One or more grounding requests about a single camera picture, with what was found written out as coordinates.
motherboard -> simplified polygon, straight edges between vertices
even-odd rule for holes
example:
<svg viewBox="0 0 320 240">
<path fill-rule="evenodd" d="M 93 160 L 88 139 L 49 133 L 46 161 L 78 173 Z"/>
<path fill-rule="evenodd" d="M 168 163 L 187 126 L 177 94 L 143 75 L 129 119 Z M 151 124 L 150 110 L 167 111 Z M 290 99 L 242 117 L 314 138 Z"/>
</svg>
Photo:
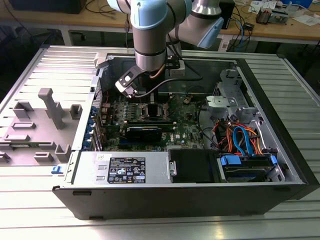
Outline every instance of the motherboard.
<svg viewBox="0 0 320 240">
<path fill-rule="evenodd" d="M 204 148 L 203 135 L 197 126 L 200 106 L 192 95 L 170 95 L 168 100 L 157 105 L 156 116 L 148 114 L 147 103 L 130 102 L 124 96 L 117 96 L 104 106 L 104 151 L 165 152 Z M 135 140 L 140 130 L 147 132 L 147 136 Z"/>
</svg>

warning label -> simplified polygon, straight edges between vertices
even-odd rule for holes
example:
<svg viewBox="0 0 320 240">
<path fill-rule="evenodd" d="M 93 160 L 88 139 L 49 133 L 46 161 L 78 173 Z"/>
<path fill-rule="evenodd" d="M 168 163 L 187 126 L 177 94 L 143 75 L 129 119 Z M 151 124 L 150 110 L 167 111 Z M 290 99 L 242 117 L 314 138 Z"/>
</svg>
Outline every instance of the warning label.
<svg viewBox="0 0 320 240">
<path fill-rule="evenodd" d="M 110 184 L 145 184 L 146 158 L 111 157 L 108 172 Z"/>
</svg>

workbench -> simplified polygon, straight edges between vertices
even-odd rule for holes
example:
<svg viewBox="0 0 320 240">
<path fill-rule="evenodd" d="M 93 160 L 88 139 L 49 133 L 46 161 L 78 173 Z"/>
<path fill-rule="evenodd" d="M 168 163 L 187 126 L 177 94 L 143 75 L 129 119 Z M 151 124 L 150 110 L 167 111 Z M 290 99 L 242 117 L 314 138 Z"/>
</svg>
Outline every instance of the workbench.
<svg viewBox="0 0 320 240">
<path fill-rule="evenodd" d="M 115 19 L 99 13 L 89 12 L 86 9 L 83 9 L 80 14 L 16 11 L 12 9 L 8 0 L 5 1 L 13 15 L 21 21 L 26 28 L 60 30 L 66 46 L 73 45 L 72 37 L 69 32 L 71 30 L 113 33 L 125 32 L 126 15 L 117 11 L 114 12 L 115 15 L 110 15 L 111 17 L 115 17 Z M 98 11 L 97 4 L 91 4 L 89 7 L 91 10 Z M 262 25 L 256 23 L 256 14 L 247 13 L 248 6 L 238 6 L 238 8 L 246 22 L 255 25 L 250 38 L 252 41 L 315 45 L 320 40 L 319 24 L 307 26 L 290 18 L 286 25 L 272 23 Z M 320 12 L 319 5 L 312 4 L 309 9 L 312 11 L 319 10 Z M 3 1 L 0 2 L 0 25 L 20 27 L 20 24 L 8 13 Z M 235 21 L 230 22 L 228 29 L 221 30 L 218 36 L 218 38 L 222 39 L 219 51 L 226 51 L 229 41 L 235 39 L 239 32 Z"/>
<path fill-rule="evenodd" d="M 40 88 L 52 88 L 63 108 L 84 105 L 96 73 L 96 53 L 123 48 L 41 48 L 0 104 L 0 137 L 17 101 L 45 108 Z M 320 98 L 287 59 L 274 54 L 183 51 L 184 56 L 245 59 L 320 181 Z M 264 215 L 128 220 L 79 220 L 52 193 L 64 179 L 52 166 L 0 166 L 1 239 L 319 239 L 320 190 L 286 201 Z"/>
</svg>

wooden desk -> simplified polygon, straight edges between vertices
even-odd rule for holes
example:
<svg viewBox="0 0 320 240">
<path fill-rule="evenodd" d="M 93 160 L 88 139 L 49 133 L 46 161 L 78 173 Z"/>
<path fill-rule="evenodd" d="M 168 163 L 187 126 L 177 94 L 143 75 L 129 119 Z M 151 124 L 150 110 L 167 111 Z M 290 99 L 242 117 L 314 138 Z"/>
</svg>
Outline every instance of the wooden desk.
<svg viewBox="0 0 320 240">
<path fill-rule="evenodd" d="M 99 31 L 99 32 L 124 32 L 126 15 L 120 12 L 114 12 L 115 19 L 104 16 L 99 13 L 93 13 L 83 9 L 80 14 L 66 14 L 54 12 L 33 12 L 33 11 L 15 11 L 12 9 L 8 0 L 5 0 L 7 6 L 14 16 L 30 28 L 51 28 L 59 29 L 66 45 L 72 45 L 72 38 L 69 35 L 70 30 L 79 31 Z M 105 0 L 99 0 L 102 6 Z M 98 11 L 97 4 L 90 6 L 91 10 Z M 320 40 L 320 25 L 307 26 L 293 19 L 289 19 L 287 25 L 272 24 L 267 25 L 256 23 L 256 14 L 248 13 L 248 6 L 238 6 L 240 14 L 246 19 L 246 22 L 254 24 L 254 30 L 251 40 L 277 42 L 277 43 L 300 43 L 300 44 L 317 44 Z M 320 12 L 320 6 L 312 4 L 310 10 Z M 0 3 L 0 25 L 19 26 L 19 23 L 13 19 L 4 6 Z M 239 34 L 235 21 L 231 21 L 229 28 L 221 30 L 219 38 L 222 38 L 221 46 Z"/>
</svg>

robotic arm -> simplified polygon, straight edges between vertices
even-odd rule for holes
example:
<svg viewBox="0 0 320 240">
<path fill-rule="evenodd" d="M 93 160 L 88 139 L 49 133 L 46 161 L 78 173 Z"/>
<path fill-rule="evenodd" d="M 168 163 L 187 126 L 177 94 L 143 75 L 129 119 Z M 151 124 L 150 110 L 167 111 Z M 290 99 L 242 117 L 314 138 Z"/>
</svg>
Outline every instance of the robotic arm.
<svg viewBox="0 0 320 240">
<path fill-rule="evenodd" d="M 137 94 L 138 79 L 146 91 L 165 81 L 167 41 L 209 48 L 223 25 L 219 0 L 107 0 L 115 10 L 131 14 L 136 66 L 115 84 L 128 98 Z"/>
</svg>

